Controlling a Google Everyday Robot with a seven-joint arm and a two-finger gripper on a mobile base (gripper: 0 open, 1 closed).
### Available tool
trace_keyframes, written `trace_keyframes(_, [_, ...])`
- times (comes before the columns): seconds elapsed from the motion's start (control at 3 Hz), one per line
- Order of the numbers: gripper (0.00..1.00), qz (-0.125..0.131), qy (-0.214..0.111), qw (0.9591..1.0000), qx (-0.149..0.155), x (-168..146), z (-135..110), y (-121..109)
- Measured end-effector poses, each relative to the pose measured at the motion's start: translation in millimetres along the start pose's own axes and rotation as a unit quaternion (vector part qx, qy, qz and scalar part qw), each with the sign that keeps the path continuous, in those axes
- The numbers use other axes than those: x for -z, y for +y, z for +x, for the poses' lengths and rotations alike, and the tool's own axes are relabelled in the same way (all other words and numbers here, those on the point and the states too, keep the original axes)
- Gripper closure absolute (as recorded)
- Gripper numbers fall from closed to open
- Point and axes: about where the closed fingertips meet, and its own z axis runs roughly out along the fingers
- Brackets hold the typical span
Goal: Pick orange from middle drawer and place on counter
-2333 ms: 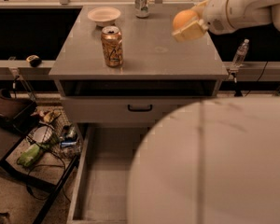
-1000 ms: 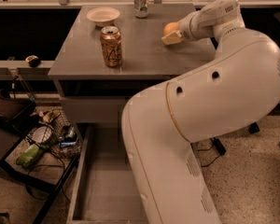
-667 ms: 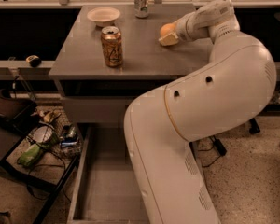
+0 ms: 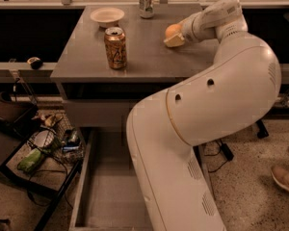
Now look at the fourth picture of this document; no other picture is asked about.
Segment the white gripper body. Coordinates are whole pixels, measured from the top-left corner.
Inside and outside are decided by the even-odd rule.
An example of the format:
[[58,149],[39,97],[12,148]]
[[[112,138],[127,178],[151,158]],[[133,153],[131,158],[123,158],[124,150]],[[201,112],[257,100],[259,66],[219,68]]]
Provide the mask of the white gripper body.
[[185,41],[198,43],[222,39],[248,30],[240,0],[220,0],[180,22]]

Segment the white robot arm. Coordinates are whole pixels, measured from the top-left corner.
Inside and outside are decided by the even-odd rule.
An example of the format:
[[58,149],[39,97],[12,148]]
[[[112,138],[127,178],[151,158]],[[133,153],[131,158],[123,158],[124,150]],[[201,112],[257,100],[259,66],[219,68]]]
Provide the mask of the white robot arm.
[[194,148],[236,133],[276,102],[281,69],[249,33],[239,0],[220,0],[180,23],[168,46],[217,39],[212,66],[138,102],[127,142],[153,231],[226,231]]

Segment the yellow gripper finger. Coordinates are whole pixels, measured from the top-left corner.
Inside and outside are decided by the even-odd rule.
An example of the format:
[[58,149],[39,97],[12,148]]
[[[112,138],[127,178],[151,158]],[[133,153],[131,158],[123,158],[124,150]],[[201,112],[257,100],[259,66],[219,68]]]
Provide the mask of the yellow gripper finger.
[[168,48],[179,47],[185,43],[185,39],[181,33],[177,33],[164,40],[164,43]]

